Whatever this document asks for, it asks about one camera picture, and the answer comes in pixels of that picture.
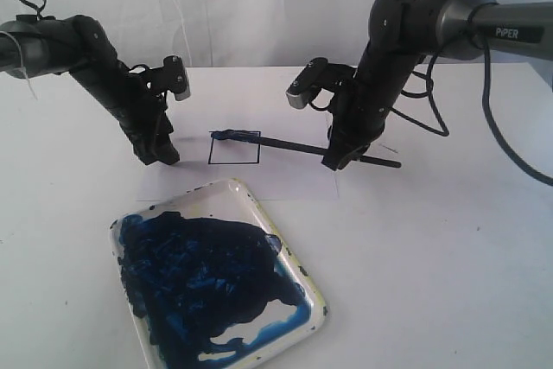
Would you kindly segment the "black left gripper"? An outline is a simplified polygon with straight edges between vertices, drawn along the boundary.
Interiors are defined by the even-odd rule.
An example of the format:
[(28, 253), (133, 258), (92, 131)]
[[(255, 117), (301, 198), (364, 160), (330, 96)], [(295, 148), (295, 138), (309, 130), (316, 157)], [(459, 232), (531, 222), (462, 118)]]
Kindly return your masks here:
[(133, 152), (146, 166), (161, 162), (174, 165), (180, 155), (169, 135), (167, 85), (163, 67), (139, 64), (133, 68), (119, 61), (115, 66), (116, 87), (112, 115), (133, 146)]

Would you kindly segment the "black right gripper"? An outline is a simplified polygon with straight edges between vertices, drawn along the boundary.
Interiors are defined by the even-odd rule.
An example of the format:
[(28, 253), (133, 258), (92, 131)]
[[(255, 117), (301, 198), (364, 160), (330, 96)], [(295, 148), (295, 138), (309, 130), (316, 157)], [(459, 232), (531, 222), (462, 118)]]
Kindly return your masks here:
[(399, 64), (329, 66), (334, 94), (329, 111), (333, 116), (328, 147), (321, 163), (329, 169), (344, 169), (358, 162), (385, 129), (392, 106), (402, 90)]

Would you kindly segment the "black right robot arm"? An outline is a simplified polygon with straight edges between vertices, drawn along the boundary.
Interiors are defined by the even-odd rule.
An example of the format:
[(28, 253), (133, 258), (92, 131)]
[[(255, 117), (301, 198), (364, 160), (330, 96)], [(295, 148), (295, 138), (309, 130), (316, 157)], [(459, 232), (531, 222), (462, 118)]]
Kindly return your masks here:
[(317, 62), (329, 72), (321, 87), (334, 93), (323, 164), (343, 169), (382, 134), (422, 58), (472, 60), (485, 48), (551, 60), (551, 3), (376, 0), (369, 18), (369, 42), (358, 66)]

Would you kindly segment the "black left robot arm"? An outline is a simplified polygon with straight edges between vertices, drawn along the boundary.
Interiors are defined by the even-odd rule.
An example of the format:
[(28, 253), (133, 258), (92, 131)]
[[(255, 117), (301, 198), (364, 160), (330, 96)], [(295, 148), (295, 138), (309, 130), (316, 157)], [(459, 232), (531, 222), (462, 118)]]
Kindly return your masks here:
[(167, 56), (160, 67), (127, 67), (89, 16), (19, 15), (1, 26), (1, 69), (18, 79), (69, 73), (118, 121), (142, 163), (179, 161), (166, 110), (169, 92), (178, 101), (190, 96), (181, 57)]

